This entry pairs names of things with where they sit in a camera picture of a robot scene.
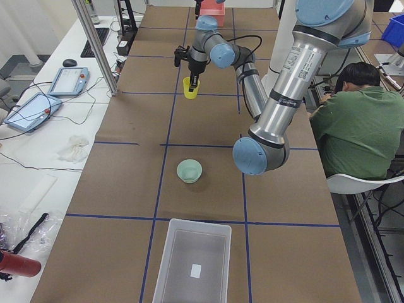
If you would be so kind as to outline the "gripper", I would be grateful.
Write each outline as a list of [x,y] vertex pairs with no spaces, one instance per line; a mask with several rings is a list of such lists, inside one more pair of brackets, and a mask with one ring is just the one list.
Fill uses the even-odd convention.
[[198,61],[192,57],[188,60],[188,68],[191,72],[189,77],[189,91],[193,92],[199,86],[199,74],[204,73],[207,65],[207,60]]

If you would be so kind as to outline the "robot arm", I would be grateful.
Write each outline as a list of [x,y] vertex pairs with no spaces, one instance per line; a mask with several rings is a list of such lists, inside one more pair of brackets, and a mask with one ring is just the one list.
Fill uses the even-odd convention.
[[190,84],[194,90],[208,61],[219,68],[232,66],[254,119],[246,137],[238,139],[232,156],[237,168],[260,175],[281,167],[288,159],[285,132],[309,85],[329,51],[366,44],[371,35],[373,1],[297,1],[294,42],[269,93],[259,79],[253,52],[226,41],[217,20],[208,15],[196,22],[196,35],[187,49]]

